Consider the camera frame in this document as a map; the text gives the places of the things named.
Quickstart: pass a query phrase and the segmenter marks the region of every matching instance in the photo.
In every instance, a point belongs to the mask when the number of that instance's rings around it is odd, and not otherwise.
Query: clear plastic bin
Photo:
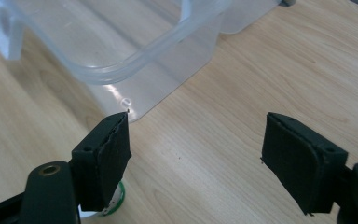
[[[220,31],[240,31],[272,3],[0,0],[0,51],[19,59],[23,27],[30,27],[106,114],[129,111],[134,121],[211,59]]]
[[[233,0],[223,19],[221,32],[236,34],[271,11],[281,0]]]

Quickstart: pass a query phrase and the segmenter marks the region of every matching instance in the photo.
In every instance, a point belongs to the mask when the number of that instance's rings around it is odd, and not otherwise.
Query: plastic container
[[[87,84],[105,114],[128,111],[135,121],[209,62],[219,32],[238,32],[277,4],[0,0],[0,51],[19,59],[28,26]]]
[[[222,23],[221,32],[236,34],[271,11],[281,0],[233,0]]]

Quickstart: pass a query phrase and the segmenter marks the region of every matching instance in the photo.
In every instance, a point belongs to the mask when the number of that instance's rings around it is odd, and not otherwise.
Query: wood grain
[[[103,114],[30,32],[22,58],[0,57],[0,201],[28,173],[68,161]],[[261,164],[269,111],[294,117],[358,162],[358,6],[297,0],[236,35],[213,59],[131,124],[127,197],[83,223],[335,223],[304,217]]]

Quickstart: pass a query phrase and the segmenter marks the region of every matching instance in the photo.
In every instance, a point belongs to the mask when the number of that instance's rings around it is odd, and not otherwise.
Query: light wood surface
[[[236,35],[221,35],[211,62],[131,124],[123,182],[111,217],[83,223],[335,223],[305,217],[261,164],[269,111],[294,117],[358,162],[358,6],[297,0]],[[104,117],[30,32],[22,58],[0,56],[0,202],[28,173],[69,161]]]

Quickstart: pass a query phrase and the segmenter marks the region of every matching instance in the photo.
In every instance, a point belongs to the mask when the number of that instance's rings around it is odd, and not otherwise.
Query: tabletop
[[[358,162],[358,6],[297,0],[235,35],[130,125],[127,196],[82,223],[335,223],[304,216],[260,160],[266,115],[311,127]],[[21,59],[0,56],[0,202],[71,150],[105,115],[30,31]]]

